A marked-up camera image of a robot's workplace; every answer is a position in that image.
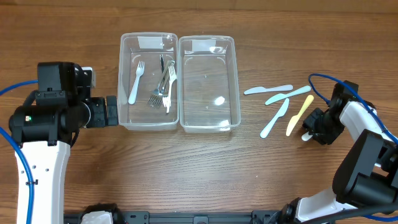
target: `plastic cutlery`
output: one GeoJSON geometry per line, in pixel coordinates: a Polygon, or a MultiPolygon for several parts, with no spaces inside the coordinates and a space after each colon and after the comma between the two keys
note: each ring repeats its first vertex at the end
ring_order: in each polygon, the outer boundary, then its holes
{"type": "Polygon", "coordinates": [[[163,105],[166,106],[166,99],[163,98],[165,95],[165,87],[167,84],[167,81],[169,80],[169,68],[170,66],[173,66],[175,63],[174,60],[169,60],[166,63],[166,67],[164,68],[164,71],[162,72],[162,78],[160,79],[159,83],[157,84],[156,89],[152,91],[152,94],[150,95],[150,98],[148,100],[148,105],[160,108],[161,102],[163,102],[163,105]]]}
{"type": "Polygon", "coordinates": [[[266,101],[266,105],[270,105],[271,103],[275,103],[276,101],[283,100],[284,98],[288,98],[288,97],[291,97],[291,96],[307,93],[309,91],[311,91],[311,87],[310,86],[304,86],[304,87],[301,87],[298,90],[295,90],[295,91],[293,91],[291,93],[288,93],[288,94],[279,93],[279,94],[276,94],[275,96],[269,98],[266,101]]]}
{"type": "Polygon", "coordinates": [[[250,88],[246,90],[243,94],[249,95],[249,94],[255,94],[255,93],[265,93],[265,92],[270,92],[270,91],[290,91],[293,90],[292,85],[283,85],[283,86],[278,86],[278,87],[273,87],[273,88],[264,88],[262,86],[257,86],[250,88]]]}
{"type": "Polygon", "coordinates": [[[267,126],[261,131],[260,137],[266,138],[274,126],[276,120],[286,114],[287,108],[289,107],[289,99],[286,99],[284,104],[280,107],[278,113],[275,114],[274,118],[267,124],[267,126]]]}
{"type": "Polygon", "coordinates": [[[136,70],[136,80],[134,81],[134,85],[132,86],[132,90],[129,96],[129,104],[136,103],[139,78],[144,74],[144,69],[145,69],[145,63],[143,61],[139,61],[136,70]]]}
{"type": "Polygon", "coordinates": [[[166,113],[168,114],[170,111],[170,107],[172,105],[172,86],[173,86],[173,82],[177,79],[177,74],[175,73],[174,70],[174,66],[170,66],[169,68],[169,75],[170,75],[170,79],[169,79],[169,94],[165,97],[163,97],[163,99],[166,99],[166,101],[163,101],[163,104],[166,107],[166,113]]]}
{"type": "Polygon", "coordinates": [[[290,134],[293,131],[294,126],[296,126],[297,122],[299,121],[301,116],[304,114],[304,111],[308,108],[308,106],[311,105],[312,101],[313,101],[313,95],[308,95],[304,101],[303,106],[300,109],[300,112],[298,112],[297,115],[294,115],[290,119],[289,124],[287,125],[287,129],[286,129],[286,136],[290,136],[290,134]]]}
{"type": "Polygon", "coordinates": [[[312,138],[312,135],[310,134],[309,131],[306,132],[305,134],[303,134],[303,135],[301,136],[301,139],[302,139],[303,141],[308,141],[308,140],[310,140],[311,138],[312,138]]]}

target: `plastic knife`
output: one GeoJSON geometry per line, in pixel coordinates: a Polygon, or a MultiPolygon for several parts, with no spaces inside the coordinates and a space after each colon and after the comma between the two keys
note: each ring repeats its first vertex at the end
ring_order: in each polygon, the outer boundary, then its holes
{"type": "Polygon", "coordinates": [[[311,91],[311,87],[310,86],[304,86],[304,87],[301,87],[298,90],[295,90],[295,91],[293,91],[291,93],[288,93],[288,94],[279,93],[279,94],[276,94],[275,96],[269,98],[266,101],[266,105],[270,105],[271,103],[275,103],[276,101],[283,100],[284,98],[288,98],[288,97],[291,97],[291,96],[307,93],[309,91],[311,91]]]}
{"type": "Polygon", "coordinates": [[[275,114],[274,118],[267,124],[267,126],[261,131],[260,137],[266,138],[274,126],[278,118],[286,114],[287,108],[289,107],[289,99],[286,99],[284,104],[280,107],[278,113],[275,114]]]}
{"type": "Polygon", "coordinates": [[[305,134],[303,134],[303,135],[301,136],[301,139],[302,139],[303,141],[308,141],[308,140],[310,140],[311,138],[312,138],[312,135],[310,134],[309,131],[306,132],[305,134]]]}
{"type": "Polygon", "coordinates": [[[313,101],[313,95],[308,95],[304,101],[303,106],[300,109],[300,112],[298,112],[297,115],[294,115],[290,119],[289,124],[287,125],[287,129],[286,129],[286,136],[290,136],[290,134],[292,133],[292,131],[294,129],[294,126],[296,126],[297,122],[299,121],[301,116],[304,114],[304,111],[311,105],[312,101],[313,101]]]}
{"type": "Polygon", "coordinates": [[[273,88],[264,88],[262,86],[257,86],[257,87],[253,87],[253,88],[246,90],[243,94],[250,95],[250,94],[265,93],[265,92],[270,92],[270,91],[290,91],[290,90],[293,90],[292,85],[283,85],[283,86],[278,86],[278,87],[273,87],[273,88]]]}

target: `fork tines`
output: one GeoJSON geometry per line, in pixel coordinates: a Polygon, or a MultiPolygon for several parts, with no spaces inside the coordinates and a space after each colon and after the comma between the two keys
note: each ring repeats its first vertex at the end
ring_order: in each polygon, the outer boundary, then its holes
{"type": "Polygon", "coordinates": [[[162,104],[162,97],[159,95],[151,94],[148,104],[155,107],[160,107],[162,104]]]}

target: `white plastic fork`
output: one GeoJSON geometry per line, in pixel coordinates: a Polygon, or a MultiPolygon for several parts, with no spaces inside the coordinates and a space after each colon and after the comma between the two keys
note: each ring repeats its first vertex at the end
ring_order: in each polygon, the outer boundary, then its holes
{"type": "Polygon", "coordinates": [[[140,77],[144,74],[144,69],[145,69],[145,62],[139,61],[137,70],[136,70],[136,80],[134,81],[134,85],[132,86],[132,90],[129,96],[129,104],[134,104],[136,103],[137,99],[137,92],[138,92],[138,83],[140,77]]]}
{"type": "Polygon", "coordinates": [[[171,96],[172,96],[172,85],[173,85],[173,82],[174,82],[176,79],[177,79],[177,74],[175,73],[174,66],[170,66],[170,67],[169,67],[169,94],[163,98],[163,99],[164,99],[163,104],[164,104],[165,107],[166,107],[166,113],[169,113],[169,112],[170,112],[170,107],[171,107],[171,105],[172,105],[172,100],[171,100],[171,96]]]}

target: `yellow plastic knife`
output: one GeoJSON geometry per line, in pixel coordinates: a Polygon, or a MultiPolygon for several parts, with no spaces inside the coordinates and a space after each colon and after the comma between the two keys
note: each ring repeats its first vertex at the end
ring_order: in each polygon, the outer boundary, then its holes
{"type": "Polygon", "coordinates": [[[286,129],[286,136],[290,136],[290,134],[293,131],[294,126],[297,124],[297,122],[301,118],[301,115],[304,114],[304,111],[311,105],[312,101],[313,101],[313,95],[308,95],[307,99],[305,99],[304,104],[300,109],[300,112],[298,112],[297,115],[293,116],[290,119],[289,124],[287,125],[287,129],[286,129]]]}

